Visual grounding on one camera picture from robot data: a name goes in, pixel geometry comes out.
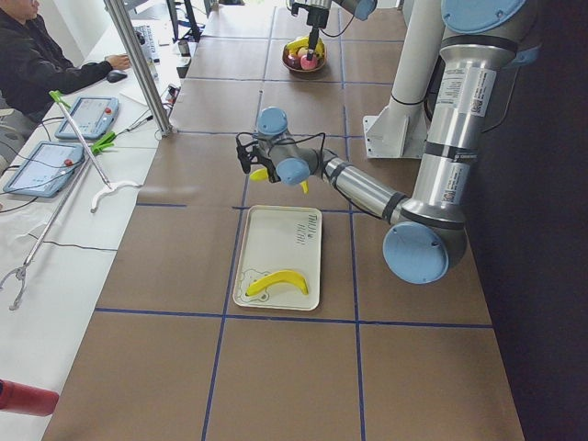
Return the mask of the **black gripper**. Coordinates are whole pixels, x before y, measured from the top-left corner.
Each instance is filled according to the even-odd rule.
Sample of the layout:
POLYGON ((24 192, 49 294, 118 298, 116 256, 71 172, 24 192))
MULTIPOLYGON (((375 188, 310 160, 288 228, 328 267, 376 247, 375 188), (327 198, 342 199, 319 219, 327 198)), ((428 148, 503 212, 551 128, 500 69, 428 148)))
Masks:
POLYGON ((323 7, 309 6, 307 8, 306 24, 311 27, 308 39, 308 52, 306 59, 312 61, 316 56, 316 48, 319 41, 320 29, 327 27, 329 10, 323 7))
POLYGON ((280 177, 277 174, 277 169, 273 162, 268 158, 262 158, 261 164, 265 168, 265 178, 270 183, 278 183, 280 181, 280 177))

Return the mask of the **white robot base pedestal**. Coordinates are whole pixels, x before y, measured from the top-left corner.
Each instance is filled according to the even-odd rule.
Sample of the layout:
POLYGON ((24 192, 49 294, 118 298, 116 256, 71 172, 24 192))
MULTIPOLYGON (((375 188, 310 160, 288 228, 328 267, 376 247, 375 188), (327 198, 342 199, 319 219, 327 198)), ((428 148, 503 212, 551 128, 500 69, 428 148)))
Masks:
POLYGON ((445 24, 439 1, 415 1, 389 104, 363 117, 369 158, 420 158, 427 138, 424 101, 438 60, 445 24))

